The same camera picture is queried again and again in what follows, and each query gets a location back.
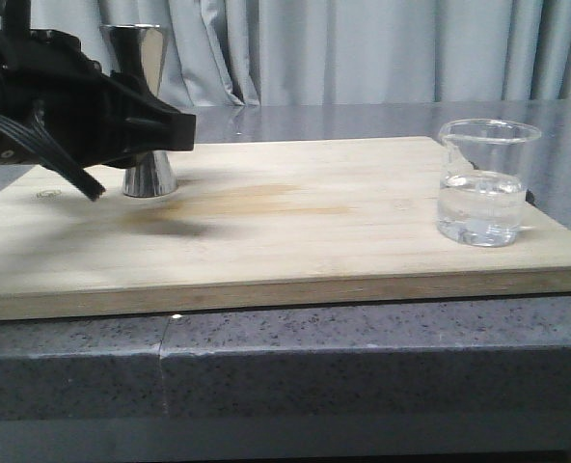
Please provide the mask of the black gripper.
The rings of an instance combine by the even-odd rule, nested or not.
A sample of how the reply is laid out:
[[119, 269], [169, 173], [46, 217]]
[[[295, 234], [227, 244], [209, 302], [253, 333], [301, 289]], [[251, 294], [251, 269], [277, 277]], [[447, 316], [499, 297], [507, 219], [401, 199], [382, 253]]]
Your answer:
[[71, 34], [0, 30], [0, 115], [27, 126], [40, 102], [45, 129], [83, 167], [130, 168], [152, 151], [194, 148], [194, 115], [154, 96], [138, 77], [114, 71], [103, 83], [99, 71]]

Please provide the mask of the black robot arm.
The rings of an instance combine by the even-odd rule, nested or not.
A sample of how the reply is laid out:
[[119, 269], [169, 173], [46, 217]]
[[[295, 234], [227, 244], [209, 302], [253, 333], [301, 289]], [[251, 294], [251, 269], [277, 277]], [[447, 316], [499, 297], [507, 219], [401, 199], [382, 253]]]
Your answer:
[[0, 164], [129, 167], [146, 151], [191, 150], [196, 120], [122, 72], [105, 74], [80, 39], [30, 25], [28, 1], [0, 1]]

